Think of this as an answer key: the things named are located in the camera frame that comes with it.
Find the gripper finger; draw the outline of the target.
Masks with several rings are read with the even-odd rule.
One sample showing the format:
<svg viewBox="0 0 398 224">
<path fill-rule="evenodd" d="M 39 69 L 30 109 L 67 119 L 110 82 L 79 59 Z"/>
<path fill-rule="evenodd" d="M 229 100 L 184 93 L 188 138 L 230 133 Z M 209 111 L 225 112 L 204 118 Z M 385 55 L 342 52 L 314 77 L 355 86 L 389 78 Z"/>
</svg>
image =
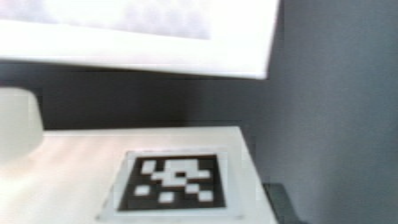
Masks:
<svg viewBox="0 0 398 224">
<path fill-rule="evenodd" d="M 298 218 L 285 188 L 280 183 L 264 183 L 262 189 L 269 199 L 271 210 L 278 224 L 309 224 Z"/>
</svg>

